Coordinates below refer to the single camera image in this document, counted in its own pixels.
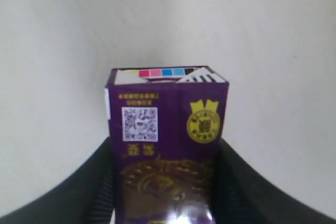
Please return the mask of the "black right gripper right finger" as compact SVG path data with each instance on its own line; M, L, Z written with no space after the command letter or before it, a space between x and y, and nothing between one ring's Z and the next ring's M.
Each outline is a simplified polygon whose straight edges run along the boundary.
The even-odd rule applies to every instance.
M335 223L261 176L225 140L215 162L212 210L216 223Z

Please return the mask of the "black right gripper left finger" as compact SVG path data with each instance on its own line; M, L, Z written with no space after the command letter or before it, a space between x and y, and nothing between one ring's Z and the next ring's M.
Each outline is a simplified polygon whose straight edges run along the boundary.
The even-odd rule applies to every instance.
M1 223L110 223L113 213L111 145L104 140L67 179L1 217Z

